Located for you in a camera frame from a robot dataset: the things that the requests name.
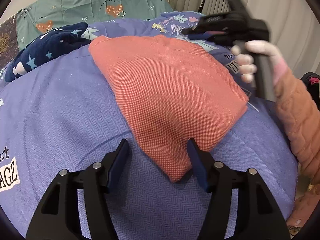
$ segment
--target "green fabric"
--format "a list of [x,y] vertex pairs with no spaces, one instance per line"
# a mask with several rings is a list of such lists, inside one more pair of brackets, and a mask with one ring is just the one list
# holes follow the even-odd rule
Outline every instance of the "green fabric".
[[17,14],[19,51],[42,33],[64,25],[92,24],[116,18],[147,20],[172,11],[167,0],[38,0]]

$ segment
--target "quilted sleeve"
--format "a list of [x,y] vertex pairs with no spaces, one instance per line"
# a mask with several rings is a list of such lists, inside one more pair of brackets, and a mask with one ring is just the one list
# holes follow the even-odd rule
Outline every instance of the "quilted sleeve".
[[320,183],[320,112],[304,83],[289,69],[275,86],[276,108],[302,166],[302,173]]

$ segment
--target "human hand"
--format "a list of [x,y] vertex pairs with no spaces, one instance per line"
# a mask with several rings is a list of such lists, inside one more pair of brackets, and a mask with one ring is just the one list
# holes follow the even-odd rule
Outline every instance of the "human hand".
[[[289,68],[278,47],[267,41],[248,41],[245,43],[245,48],[252,53],[264,54],[270,57],[273,65],[273,85],[275,86]],[[241,79],[245,83],[251,83],[254,79],[253,74],[257,71],[253,57],[247,54],[240,54],[241,51],[238,46],[233,46],[231,52],[236,56],[236,61],[239,64]]]

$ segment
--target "silver bolt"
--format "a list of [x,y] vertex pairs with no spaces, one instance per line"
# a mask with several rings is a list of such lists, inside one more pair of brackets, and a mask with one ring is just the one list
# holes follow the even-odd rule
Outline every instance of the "silver bolt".
[[98,168],[100,168],[101,166],[102,166],[102,165],[101,165],[100,162],[96,162],[96,163],[92,164],[92,167],[93,167],[94,169],[98,169]]
[[223,163],[222,162],[215,162],[214,166],[218,169],[221,169],[223,167]]
[[63,170],[59,171],[60,176],[64,176],[67,173],[68,173],[68,170],[66,170],[66,169],[63,169]]
[[256,169],[250,168],[250,169],[249,169],[249,173],[250,173],[251,175],[256,175],[258,172],[257,172]]

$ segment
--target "folded coral shirt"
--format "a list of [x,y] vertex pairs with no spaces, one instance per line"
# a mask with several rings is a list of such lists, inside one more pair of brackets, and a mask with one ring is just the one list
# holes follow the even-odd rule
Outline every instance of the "folded coral shirt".
[[216,146],[248,98],[202,47],[162,35],[100,36],[89,51],[141,149],[178,181],[191,168],[186,144]]

